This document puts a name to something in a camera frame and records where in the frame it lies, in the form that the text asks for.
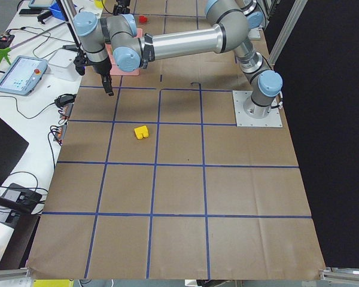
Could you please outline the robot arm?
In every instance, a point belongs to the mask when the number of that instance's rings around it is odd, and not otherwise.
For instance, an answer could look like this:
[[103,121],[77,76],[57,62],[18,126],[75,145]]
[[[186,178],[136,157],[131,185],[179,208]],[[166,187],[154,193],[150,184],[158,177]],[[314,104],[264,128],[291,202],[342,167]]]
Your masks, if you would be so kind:
[[264,18],[263,12],[255,7],[255,1],[246,1],[243,5],[236,1],[208,1],[205,15],[210,28],[163,35],[146,33],[140,38],[131,14],[99,19],[92,12],[78,13],[73,19],[81,42],[81,51],[75,59],[76,70],[83,74],[85,66],[92,66],[101,76],[105,92],[111,96],[112,64],[107,43],[111,44],[112,57],[123,72],[145,69],[150,62],[160,59],[233,51],[253,88],[251,98],[246,101],[249,110],[274,108],[272,102],[281,93],[283,80],[255,50],[248,36]]
[[130,0],[115,0],[112,14],[114,16],[119,14],[129,14],[130,13],[129,5],[130,5]]

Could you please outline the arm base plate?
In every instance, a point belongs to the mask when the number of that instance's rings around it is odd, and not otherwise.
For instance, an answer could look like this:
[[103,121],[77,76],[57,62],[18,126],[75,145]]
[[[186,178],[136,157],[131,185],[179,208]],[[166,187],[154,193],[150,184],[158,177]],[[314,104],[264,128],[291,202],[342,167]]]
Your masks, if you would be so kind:
[[278,102],[274,98],[267,107],[256,105],[251,98],[252,91],[233,90],[233,106],[237,127],[283,128]]

